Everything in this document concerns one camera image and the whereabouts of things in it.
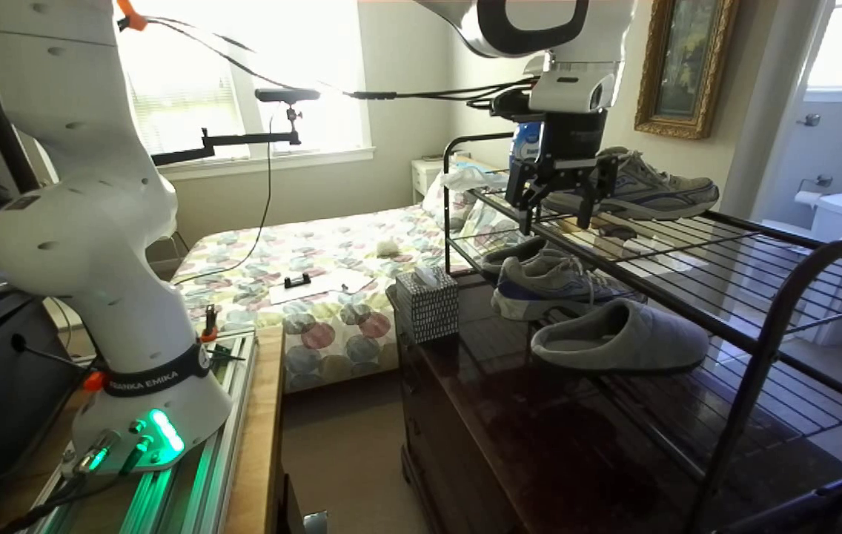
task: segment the floor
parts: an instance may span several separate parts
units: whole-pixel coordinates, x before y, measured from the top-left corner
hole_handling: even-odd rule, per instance
[[[799,344],[842,375],[842,347]],[[842,457],[842,427],[818,440]],[[326,513],[332,534],[425,534],[427,522],[402,476],[403,415],[399,375],[332,386],[286,402],[286,470],[302,513]]]

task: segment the floral bedspread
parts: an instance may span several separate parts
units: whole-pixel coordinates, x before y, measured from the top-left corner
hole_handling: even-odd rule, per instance
[[[387,289],[442,256],[442,228],[413,205],[207,234],[176,286],[195,331],[207,307],[221,313],[221,334],[281,323],[286,393],[302,393],[396,369]]]

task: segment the dark wood cabinet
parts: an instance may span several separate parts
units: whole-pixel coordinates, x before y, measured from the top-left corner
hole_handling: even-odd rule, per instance
[[[403,467],[431,526],[449,534],[685,532],[699,467],[667,448],[711,457],[714,411],[737,390],[714,383],[708,365],[677,378],[547,369],[529,351],[530,328],[493,319],[489,292],[464,283],[461,335],[427,344],[402,335]],[[698,532],[744,522],[842,476],[839,460],[769,411],[747,427]],[[842,513],[818,526],[842,532]]]

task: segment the framed picture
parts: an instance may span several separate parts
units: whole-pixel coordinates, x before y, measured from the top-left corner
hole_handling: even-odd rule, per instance
[[[639,130],[680,139],[711,130],[737,9],[740,0],[652,0]]]

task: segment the gray slipper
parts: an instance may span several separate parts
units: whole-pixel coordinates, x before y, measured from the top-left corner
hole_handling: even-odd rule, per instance
[[[698,323],[643,307],[612,301],[581,319],[544,328],[530,340],[536,359],[573,371],[685,371],[707,359],[711,335]]]

